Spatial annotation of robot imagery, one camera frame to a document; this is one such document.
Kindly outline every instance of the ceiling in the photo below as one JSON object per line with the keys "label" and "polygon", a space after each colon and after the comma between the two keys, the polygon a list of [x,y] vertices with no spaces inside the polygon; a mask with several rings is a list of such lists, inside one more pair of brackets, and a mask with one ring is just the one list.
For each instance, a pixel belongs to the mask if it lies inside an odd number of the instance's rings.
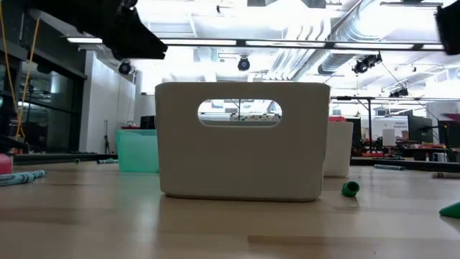
{"label": "ceiling", "polygon": [[[452,0],[430,2],[446,6]],[[136,8],[144,25],[161,38],[327,38],[355,42],[438,43],[434,8],[388,7],[380,0],[327,0],[326,9],[310,9],[301,0],[277,0],[268,6],[252,6],[253,3],[252,0],[139,0]],[[360,5],[351,11],[357,3]],[[341,20],[348,12],[350,15]],[[67,24],[45,21],[67,37],[82,36]],[[331,28],[337,30],[331,34]],[[81,47],[96,50],[100,59],[117,66],[110,51],[103,46]],[[384,51],[381,52],[383,64],[357,76],[351,67],[369,53],[357,50],[337,55],[332,52],[333,55],[329,50],[170,47],[164,60],[132,62],[138,70],[156,73],[164,81],[314,81],[330,85],[332,95],[362,96],[387,96],[399,85],[395,78],[413,93],[426,96],[423,90],[427,81],[433,81],[433,77],[448,69],[460,68],[460,57],[441,52]],[[251,63],[248,71],[237,69],[241,56],[248,57]],[[326,61],[333,64],[332,70],[322,73],[318,68],[321,64],[324,68]]]}

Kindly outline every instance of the wooden table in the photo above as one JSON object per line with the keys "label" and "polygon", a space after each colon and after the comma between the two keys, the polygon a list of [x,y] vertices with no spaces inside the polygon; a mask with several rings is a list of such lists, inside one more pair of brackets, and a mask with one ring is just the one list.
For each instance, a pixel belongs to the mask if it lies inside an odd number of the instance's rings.
{"label": "wooden table", "polygon": [[0,258],[459,258],[460,181],[352,167],[309,203],[166,198],[153,174],[117,165],[34,165],[45,178],[0,187]]}

